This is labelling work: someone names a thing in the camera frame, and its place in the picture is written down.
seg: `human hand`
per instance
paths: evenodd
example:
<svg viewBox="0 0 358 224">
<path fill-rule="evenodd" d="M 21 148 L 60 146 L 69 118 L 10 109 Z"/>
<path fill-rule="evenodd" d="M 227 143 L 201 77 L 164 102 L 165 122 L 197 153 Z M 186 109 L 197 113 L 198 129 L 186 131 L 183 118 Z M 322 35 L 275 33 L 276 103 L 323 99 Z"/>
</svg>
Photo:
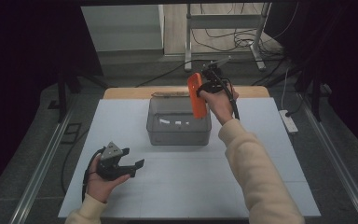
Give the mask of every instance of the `human hand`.
<svg viewBox="0 0 358 224">
<path fill-rule="evenodd" d="M 101 203 L 106 203 L 112 190 L 119 184 L 124 183 L 130 178 L 130 175 L 123 175 L 116 180 L 106 181 L 100 177 L 96 171 L 98 162 L 101 159 L 101 154 L 97 155 L 91 163 L 89 168 L 89 182 L 87 185 L 87 193 L 92 198 L 98 200 Z"/>
<path fill-rule="evenodd" d="M 240 95 L 234 90 L 234 88 L 231 89 L 229 84 L 227 85 L 227 88 L 230 91 L 232 90 L 234 100 L 237 100 Z M 217 93 L 200 91 L 200 97 L 206 100 L 209 108 L 216 115 L 216 118 L 219 120 L 220 124 L 224 125 L 227 121 L 233 119 L 233 109 L 224 90 Z"/>
</svg>

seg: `sleeve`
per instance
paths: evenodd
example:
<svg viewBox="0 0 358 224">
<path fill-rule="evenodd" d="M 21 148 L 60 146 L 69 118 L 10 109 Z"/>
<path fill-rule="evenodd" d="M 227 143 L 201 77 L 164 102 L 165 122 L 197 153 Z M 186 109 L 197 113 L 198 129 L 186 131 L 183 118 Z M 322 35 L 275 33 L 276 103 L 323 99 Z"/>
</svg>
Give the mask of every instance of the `sleeve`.
<svg viewBox="0 0 358 224">
<path fill-rule="evenodd" d="M 242 188 L 250 223 L 305 223 L 269 154 L 253 133 L 232 119 L 223 125 L 219 138 L 227 147 L 228 163 Z"/>
<path fill-rule="evenodd" d="M 105 207 L 106 203 L 101 203 L 86 193 L 80 209 L 72 211 L 65 224 L 100 224 L 101 213 Z"/>
</svg>

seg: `gray box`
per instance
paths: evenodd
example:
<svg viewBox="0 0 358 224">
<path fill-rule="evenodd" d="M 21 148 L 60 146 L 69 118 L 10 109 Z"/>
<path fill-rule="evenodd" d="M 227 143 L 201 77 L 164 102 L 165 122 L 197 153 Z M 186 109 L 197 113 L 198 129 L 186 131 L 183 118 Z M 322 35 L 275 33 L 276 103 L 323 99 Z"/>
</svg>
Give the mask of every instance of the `gray box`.
<svg viewBox="0 0 358 224">
<path fill-rule="evenodd" d="M 195 119 L 189 97 L 150 99 L 146 129 L 155 146 L 206 146 L 211 134 L 211 113 Z"/>
</svg>

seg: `white tabletop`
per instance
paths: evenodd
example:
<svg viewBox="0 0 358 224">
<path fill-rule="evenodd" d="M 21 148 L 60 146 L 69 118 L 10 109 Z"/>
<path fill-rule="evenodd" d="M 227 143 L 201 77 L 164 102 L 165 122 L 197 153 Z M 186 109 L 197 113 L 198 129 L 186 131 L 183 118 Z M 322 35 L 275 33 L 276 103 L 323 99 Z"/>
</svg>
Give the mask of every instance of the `white tabletop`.
<svg viewBox="0 0 358 224">
<path fill-rule="evenodd" d="M 319 216 L 273 98 L 241 98 L 237 105 L 242 125 L 263 142 L 303 216 Z M 148 99 L 100 101 L 59 217 L 81 206 L 83 174 L 90 158 L 113 141 L 130 148 L 119 165 L 145 159 L 145 166 L 114 189 L 103 217 L 247 218 L 241 188 L 217 136 L 221 125 L 215 116 L 207 146 L 152 146 L 146 129 L 148 107 Z"/>
</svg>

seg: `orange object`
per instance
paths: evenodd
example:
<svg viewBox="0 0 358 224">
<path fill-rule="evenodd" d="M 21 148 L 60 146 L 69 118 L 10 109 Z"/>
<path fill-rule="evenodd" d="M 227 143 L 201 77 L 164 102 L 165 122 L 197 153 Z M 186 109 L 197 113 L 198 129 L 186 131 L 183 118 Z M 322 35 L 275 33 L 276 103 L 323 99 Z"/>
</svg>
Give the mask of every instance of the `orange object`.
<svg viewBox="0 0 358 224">
<path fill-rule="evenodd" d="M 197 96 L 197 90 L 201 85 L 202 80 L 200 73 L 195 73 L 187 79 L 188 93 L 190 94 L 195 119 L 202 119 L 207 114 L 205 100 Z"/>
</svg>

